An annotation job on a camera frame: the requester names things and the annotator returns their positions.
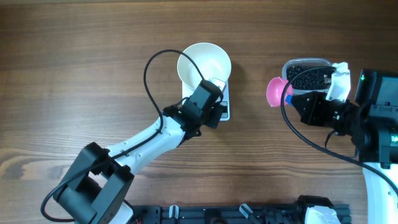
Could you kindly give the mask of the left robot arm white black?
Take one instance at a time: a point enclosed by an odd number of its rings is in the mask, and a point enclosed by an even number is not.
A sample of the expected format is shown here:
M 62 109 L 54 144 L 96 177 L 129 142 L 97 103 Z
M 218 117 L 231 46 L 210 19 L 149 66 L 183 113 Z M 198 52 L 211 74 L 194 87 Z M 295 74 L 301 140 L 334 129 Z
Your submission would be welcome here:
M 161 154 L 216 128 L 224 111 L 228 84 L 202 80 L 193 94 L 163 109 L 157 121 L 132 138 L 102 148 L 92 142 L 75 159 L 53 199 L 74 223 L 129 223 L 132 207 L 125 196 L 134 176 Z

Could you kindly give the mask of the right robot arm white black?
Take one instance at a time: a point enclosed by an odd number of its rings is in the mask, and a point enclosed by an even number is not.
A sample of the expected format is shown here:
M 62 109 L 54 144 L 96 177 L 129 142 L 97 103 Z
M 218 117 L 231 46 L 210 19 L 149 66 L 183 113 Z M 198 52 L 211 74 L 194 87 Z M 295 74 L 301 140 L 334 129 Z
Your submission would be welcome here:
M 317 91 L 287 101 L 302 123 L 351 136 L 366 183 L 368 223 L 397 223 L 397 73 L 362 70 L 354 103 Z

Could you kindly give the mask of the pink scoop blue handle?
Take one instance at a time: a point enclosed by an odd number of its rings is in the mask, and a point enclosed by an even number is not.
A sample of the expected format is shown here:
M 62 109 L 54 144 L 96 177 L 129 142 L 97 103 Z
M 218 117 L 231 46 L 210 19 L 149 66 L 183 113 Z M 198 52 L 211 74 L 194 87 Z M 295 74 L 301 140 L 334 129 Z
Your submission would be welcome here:
M 266 98 L 271 107 L 279 107 L 281 102 L 282 92 L 289 81 L 281 77 L 273 78 L 266 91 Z M 291 99 L 293 97 L 293 88 L 290 85 L 285 93 L 284 105 L 292 105 Z

